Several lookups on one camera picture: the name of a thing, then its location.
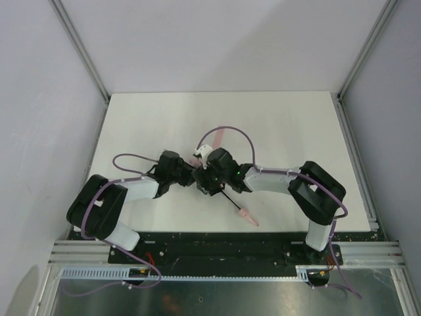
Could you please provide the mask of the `pink and black folding umbrella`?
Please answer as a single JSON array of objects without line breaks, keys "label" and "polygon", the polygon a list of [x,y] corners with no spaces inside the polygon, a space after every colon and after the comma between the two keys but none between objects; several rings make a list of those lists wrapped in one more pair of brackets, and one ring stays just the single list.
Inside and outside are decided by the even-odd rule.
[{"label": "pink and black folding umbrella", "polygon": [[[199,141],[199,145],[197,146],[197,149],[200,146],[205,145],[204,141],[213,132],[216,132],[216,136],[214,137],[213,143],[210,146],[214,150],[218,149],[221,145],[225,129],[235,130],[235,128],[231,128],[229,126],[218,126],[216,128],[213,128],[212,130],[210,130],[209,132],[207,132],[203,136],[202,140]],[[194,160],[194,158],[191,159],[189,163],[193,166],[192,160]],[[254,225],[256,227],[259,226],[259,222],[256,219],[253,218],[253,216],[250,214],[250,212],[246,208],[240,207],[224,190],[221,191],[221,194],[237,209],[237,215],[238,216],[244,218],[246,221],[249,221],[252,225]]]}]

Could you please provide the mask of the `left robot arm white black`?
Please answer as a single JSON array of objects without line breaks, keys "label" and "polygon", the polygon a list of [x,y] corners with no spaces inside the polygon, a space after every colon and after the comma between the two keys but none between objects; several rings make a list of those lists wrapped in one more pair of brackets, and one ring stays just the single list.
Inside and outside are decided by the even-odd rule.
[{"label": "left robot arm white black", "polygon": [[124,156],[124,153],[115,156],[113,165],[136,176],[109,180],[94,174],[72,202],[66,219],[80,229],[85,239],[100,240],[132,251],[140,241],[140,235],[120,221],[124,204],[139,199],[159,198],[173,184],[183,187],[192,185],[195,166],[173,151],[163,151],[157,161],[152,160],[154,165],[149,171],[140,172],[118,166],[116,160]]}]

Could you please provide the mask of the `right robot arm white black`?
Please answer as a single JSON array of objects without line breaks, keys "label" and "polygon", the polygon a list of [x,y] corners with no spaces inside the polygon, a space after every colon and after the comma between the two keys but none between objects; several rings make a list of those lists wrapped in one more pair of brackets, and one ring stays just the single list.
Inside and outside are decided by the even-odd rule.
[{"label": "right robot arm white black", "polygon": [[229,186],[238,194],[274,192],[290,195],[309,219],[305,245],[322,252],[332,235],[346,189],[320,165],[307,161],[295,169],[264,169],[238,164],[229,151],[202,145],[193,154],[199,166],[192,172],[197,187],[213,196]]}]

